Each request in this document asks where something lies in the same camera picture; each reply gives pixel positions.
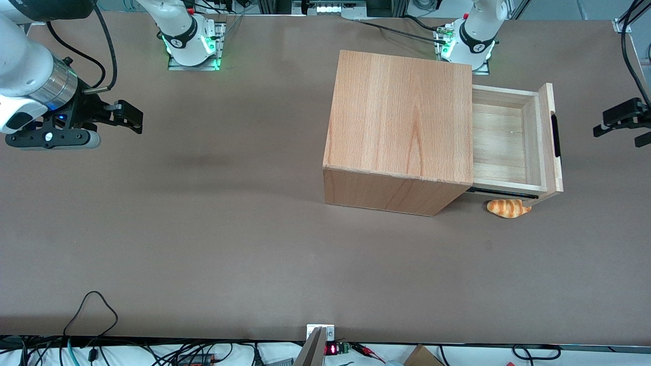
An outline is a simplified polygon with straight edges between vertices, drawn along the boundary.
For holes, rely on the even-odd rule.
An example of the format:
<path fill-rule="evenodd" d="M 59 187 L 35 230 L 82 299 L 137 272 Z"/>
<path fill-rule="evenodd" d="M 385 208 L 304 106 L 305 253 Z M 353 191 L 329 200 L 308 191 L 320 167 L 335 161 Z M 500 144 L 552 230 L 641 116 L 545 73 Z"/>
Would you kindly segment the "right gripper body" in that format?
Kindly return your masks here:
<path fill-rule="evenodd" d="M 97 124 L 107 124 L 110 113 L 99 97 L 75 94 L 61 104 L 46 104 L 29 97 L 2 96 L 2 134 L 42 131 L 57 135 L 68 130 L 97 132 Z"/>

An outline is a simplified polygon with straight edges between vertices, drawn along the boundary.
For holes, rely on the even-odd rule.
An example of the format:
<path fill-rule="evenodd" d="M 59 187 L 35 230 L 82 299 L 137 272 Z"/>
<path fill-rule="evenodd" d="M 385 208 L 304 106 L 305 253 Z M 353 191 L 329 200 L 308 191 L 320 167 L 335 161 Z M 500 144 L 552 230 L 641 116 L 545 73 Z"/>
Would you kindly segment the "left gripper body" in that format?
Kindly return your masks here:
<path fill-rule="evenodd" d="M 648 128 L 650 129 L 650 109 L 642 99 L 632 99 L 632 126 L 634 128 Z"/>

